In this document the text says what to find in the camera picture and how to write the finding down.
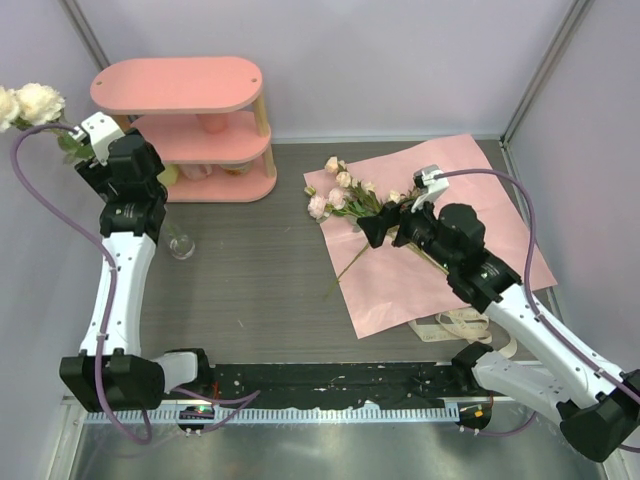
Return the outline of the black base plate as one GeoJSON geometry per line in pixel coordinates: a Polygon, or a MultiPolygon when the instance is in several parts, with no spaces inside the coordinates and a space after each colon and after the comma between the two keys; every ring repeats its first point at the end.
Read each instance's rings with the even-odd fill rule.
{"type": "Polygon", "coordinates": [[[217,364],[195,391],[231,400],[253,392],[252,408],[344,410],[371,402],[383,410],[431,408],[446,398],[489,392],[451,365],[433,362],[332,364],[217,364]]]}

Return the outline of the yellow green cup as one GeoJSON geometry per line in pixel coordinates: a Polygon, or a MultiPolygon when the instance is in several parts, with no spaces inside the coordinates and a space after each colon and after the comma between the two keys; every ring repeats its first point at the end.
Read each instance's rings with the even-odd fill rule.
{"type": "Polygon", "coordinates": [[[179,178],[180,170],[175,164],[167,164],[157,176],[158,181],[166,188],[174,185],[179,178]]]}

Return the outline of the purple pink wrapping paper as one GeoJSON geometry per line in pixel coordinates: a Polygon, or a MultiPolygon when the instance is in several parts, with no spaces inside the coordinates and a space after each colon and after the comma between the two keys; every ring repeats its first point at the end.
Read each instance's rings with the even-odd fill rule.
{"type": "MultiPolygon", "coordinates": [[[[475,140],[469,135],[443,137],[421,143],[317,144],[301,154],[301,180],[321,195],[335,188],[325,168],[332,156],[348,163],[349,171],[373,183],[385,198],[392,191],[407,191],[412,173],[436,164],[444,171],[467,168],[507,169],[495,140],[475,140]]],[[[490,251],[523,273],[529,231],[515,204],[512,188],[492,175],[453,178],[449,190],[437,201],[474,207],[486,225],[490,251]]],[[[461,307],[444,272],[410,248],[390,244],[362,253],[366,240],[344,218],[323,223],[305,222],[316,237],[313,252],[302,256],[312,292],[328,303],[341,300],[347,325],[357,338],[379,338],[391,328],[420,317],[461,307]]]]}

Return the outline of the pink three-tier shelf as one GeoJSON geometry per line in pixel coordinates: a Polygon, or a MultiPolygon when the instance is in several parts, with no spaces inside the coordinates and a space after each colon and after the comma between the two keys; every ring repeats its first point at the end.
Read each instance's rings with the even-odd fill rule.
{"type": "Polygon", "coordinates": [[[180,171],[168,188],[173,203],[245,203],[275,187],[263,75],[237,56],[136,58],[115,63],[93,80],[91,98],[115,119],[132,125],[167,164],[209,164],[213,173],[190,181],[180,171]],[[203,130],[199,114],[228,114],[219,134],[203,130]],[[245,175],[232,176],[220,164],[253,161],[245,175]]]}

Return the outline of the pink cup on shelf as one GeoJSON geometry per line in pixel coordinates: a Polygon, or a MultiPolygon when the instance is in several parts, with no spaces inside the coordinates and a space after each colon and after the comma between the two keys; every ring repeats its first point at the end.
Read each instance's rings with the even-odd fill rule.
{"type": "Polygon", "coordinates": [[[203,128],[209,134],[219,134],[228,128],[229,120],[228,114],[199,114],[198,121],[203,128]]]}

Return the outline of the orange patterned bowl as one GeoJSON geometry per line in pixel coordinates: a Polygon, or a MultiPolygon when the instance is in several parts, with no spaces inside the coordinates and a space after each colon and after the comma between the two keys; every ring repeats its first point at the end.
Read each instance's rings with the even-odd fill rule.
{"type": "Polygon", "coordinates": [[[220,164],[219,167],[222,171],[224,171],[228,175],[232,176],[242,176],[247,174],[253,166],[253,161],[246,161],[243,163],[233,163],[233,164],[220,164]]]}

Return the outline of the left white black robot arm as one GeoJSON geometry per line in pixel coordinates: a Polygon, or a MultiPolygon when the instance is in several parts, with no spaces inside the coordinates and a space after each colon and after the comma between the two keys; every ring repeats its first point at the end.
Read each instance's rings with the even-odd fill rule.
{"type": "Polygon", "coordinates": [[[93,314],[78,354],[63,358],[59,367],[63,383],[88,412],[153,410],[176,387],[193,399],[212,389],[202,349],[170,350],[153,360],[141,353],[145,283],[166,217],[168,193],[157,178],[163,169],[136,129],[108,143],[105,163],[83,161],[76,168],[105,200],[93,314]]]}

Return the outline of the aluminium frame rail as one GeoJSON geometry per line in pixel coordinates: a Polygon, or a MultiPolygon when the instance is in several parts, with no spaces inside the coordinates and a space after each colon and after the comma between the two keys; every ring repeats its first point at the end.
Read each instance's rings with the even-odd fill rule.
{"type": "Polygon", "coordinates": [[[234,425],[461,421],[480,428],[488,424],[494,404],[506,397],[502,392],[479,386],[489,392],[487,397],[446,398],[441,407],[383,410],[366,402],[362,408],[349,407],[344,410],[260,409],[250,406],[258,397],[257,392],[231,400],[196,392],[195,383],[211,367],[201,367],[198,379],[178,391],[163,393],[154,389],[151,400],[144,406],[121,406],[119,402],[113,402],[111,407],[116,418],[124,424],[142,423],[149,419],[154,424],[175,422],[181,427],[191,428],[201,428],[224,420],[234,425]]]}

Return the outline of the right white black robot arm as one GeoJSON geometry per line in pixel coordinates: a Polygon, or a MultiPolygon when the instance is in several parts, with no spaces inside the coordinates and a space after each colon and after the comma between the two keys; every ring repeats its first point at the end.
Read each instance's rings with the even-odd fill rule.
{"type": "Polygon", "coordinates": [[[519,366],[490,347],[467,347],[453,360],[457,391],[472,395],[482,388],[516,400],[559,426],[565,440],[595,462],[638,428],[639,373],[599,355],[555,318],[486,248],[485,226],[471,206],[436,211],[430,203],[390,202],[357,224],[373,248],[395,228],[393,246],[414,245],[444,267],[453,293],[522,342],[545,368],[519,366]]]}

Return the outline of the clear glass vase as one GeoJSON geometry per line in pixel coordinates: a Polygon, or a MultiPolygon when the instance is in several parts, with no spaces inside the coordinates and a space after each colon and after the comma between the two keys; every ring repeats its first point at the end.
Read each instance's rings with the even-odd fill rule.
{"type": "Polygon", "coordinates": [[[195,252],[195,241],[171,220],[165,220],[161,233],[171,255],[177,260],[187,260],[195,252]]]}

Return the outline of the pink flower bouquet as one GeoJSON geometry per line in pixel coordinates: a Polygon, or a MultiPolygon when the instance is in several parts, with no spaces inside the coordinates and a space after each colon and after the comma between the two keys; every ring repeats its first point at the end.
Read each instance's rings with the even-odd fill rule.
{"type": "MultiPolygon", "coordinates": [[[[371,182],[364,182],[352,175],[345,161],[338,159],[336,156],[330,157],[324,167],[324,170],[335,177],[336,186],[332,188],[328,194],[323,195],[313,186],[308,185],[304,188],[305,194],[309,197],[307,211],[309,215],[319,224],[327,221],[332,217],[340,217],[348,220],[354,227],[356,232],[362,231],[357,225],[356,220],[360,217],[377,214],[382,206],[388,202],[395,202],[403,207],[412,207],[415,199],[419,195],[418,188],[414,186],[405,193],[391,191],[387,197],[379,198],[375,185],[371,182]]],[[[394,240],[398,230],[398,225],[389,229],[384,241],[394,240]]],[[[353,259],[344,267],[344,269],[336,275],[336,279],[328,289],[332,293],[340,284],[342,277],[348,270],[359,260],[366,251],[373,249],[369,246],[368,241],[353,259]]]]}

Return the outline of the pink mug on shelf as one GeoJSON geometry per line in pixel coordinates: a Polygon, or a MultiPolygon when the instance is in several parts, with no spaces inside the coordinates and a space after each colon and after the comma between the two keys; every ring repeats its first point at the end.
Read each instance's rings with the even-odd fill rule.
{"type": "Polygon", "coordinates": [[[179,169],[190,181],[204,180],[213,173],[213,168],[209,164],[182,164],[179,169]]]}

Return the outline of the cream printed ribbon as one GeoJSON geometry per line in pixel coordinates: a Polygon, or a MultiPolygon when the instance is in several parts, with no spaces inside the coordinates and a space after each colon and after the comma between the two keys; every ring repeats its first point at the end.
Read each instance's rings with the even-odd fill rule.
{"type": "Polygon", "coordinates": [[[465,340],[468,344],[479,342],[491,345],[493,335],[490,323],[488,316],[467,307],[438,313],[434,316],[433,324],[411,320],[408,326],[424,343],[465,340]]]}

